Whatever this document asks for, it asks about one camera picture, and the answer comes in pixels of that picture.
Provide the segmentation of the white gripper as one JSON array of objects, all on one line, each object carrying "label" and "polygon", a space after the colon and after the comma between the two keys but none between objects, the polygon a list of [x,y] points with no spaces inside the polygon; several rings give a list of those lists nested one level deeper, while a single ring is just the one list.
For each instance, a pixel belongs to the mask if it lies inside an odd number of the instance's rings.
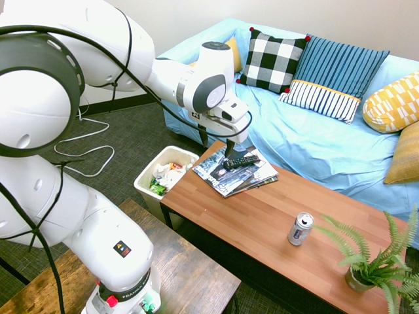
[{"label": "white gripper", "polygon": [[243,143],[247,138],[247,128],[250,121],[246,116],[233,122],[229,118],[213,114],[196,113],[196,123],[203,147],[208,146],[208,136],[226,139],[225,157],[233,151],[236,143]]}]

